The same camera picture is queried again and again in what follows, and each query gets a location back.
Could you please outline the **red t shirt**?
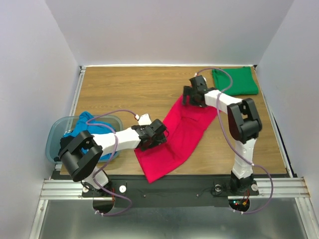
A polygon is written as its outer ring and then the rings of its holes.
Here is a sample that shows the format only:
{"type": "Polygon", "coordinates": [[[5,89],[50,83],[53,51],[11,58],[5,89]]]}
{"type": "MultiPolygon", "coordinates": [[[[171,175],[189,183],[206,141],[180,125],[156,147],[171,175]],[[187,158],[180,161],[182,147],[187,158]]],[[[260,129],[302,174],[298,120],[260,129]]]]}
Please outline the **red t shirt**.
{"type": "Polygon", "coordinates": [[[216,108],[183,105],[179,97],[163,120],[167,142],[145,151],[135,150],[147,181],[153,183],[185,163],[216,117],[216,108]]]}

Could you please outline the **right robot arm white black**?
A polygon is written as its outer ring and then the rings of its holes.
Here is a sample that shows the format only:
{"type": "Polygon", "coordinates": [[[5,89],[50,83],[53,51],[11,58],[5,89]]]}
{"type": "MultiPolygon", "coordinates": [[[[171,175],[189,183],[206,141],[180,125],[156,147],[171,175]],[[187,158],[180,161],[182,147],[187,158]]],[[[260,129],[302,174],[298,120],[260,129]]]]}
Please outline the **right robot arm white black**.
{"type": "Polygon", "coordinates": [[[209,88],[202,75],[191,78],[190,86],[183,87],[182,104],[198,107],[214,107],[228,116],[228,127],[235,145],[234,165],[230,174],[229,188],[241,194],[254,184],[253,151],[262,130],[256,105],[251,98],[240,99],[229,96],[216,88],[209,88]]]}

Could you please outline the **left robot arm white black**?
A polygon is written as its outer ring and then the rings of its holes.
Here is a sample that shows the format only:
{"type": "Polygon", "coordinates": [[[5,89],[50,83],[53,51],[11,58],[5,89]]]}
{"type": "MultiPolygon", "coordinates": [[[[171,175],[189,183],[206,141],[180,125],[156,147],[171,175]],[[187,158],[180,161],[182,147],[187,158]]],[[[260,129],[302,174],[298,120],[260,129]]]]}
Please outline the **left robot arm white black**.
{"type": "Polygon", "coordinates": [[[84,130],[61,148],[58,157],[74,182],[87,182],[99,196],[106,196],[111,184],[106,173],[97,167],[100,158],[106,154],[113,157],[117,151],[126,149],[154,148],[166,142],[166,131],[167,127],[159,119],[108,134],[84,130]]]}

